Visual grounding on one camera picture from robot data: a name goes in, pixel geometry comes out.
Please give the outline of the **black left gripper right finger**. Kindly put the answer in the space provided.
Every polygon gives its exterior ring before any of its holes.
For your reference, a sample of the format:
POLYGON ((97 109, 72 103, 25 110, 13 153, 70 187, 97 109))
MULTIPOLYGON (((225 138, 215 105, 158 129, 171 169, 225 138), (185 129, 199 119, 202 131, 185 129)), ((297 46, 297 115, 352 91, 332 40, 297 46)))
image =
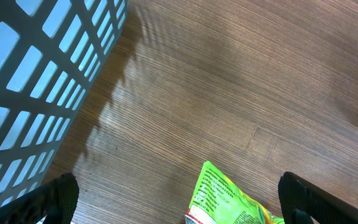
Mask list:
POLYGON ((285 224, 358 224, 358 209, 292 172, 278 183, 285 224))

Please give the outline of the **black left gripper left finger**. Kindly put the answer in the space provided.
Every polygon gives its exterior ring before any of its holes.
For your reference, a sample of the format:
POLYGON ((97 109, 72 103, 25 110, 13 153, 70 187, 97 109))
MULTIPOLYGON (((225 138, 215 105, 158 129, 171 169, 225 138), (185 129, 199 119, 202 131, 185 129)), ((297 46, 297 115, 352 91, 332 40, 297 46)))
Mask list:
POLYGON ((70 224, 76 210, 79 186, 66 173, 0 208, 0 224, 70 224))

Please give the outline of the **green snack bag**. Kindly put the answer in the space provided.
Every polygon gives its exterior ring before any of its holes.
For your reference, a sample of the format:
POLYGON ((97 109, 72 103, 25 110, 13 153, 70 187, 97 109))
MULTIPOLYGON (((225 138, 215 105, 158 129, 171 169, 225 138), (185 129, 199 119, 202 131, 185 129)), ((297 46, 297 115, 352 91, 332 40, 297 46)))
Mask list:
POLYGON ((284 224, 284 219, 273 215, 206 161, 185 213, 185 223, 284 224))

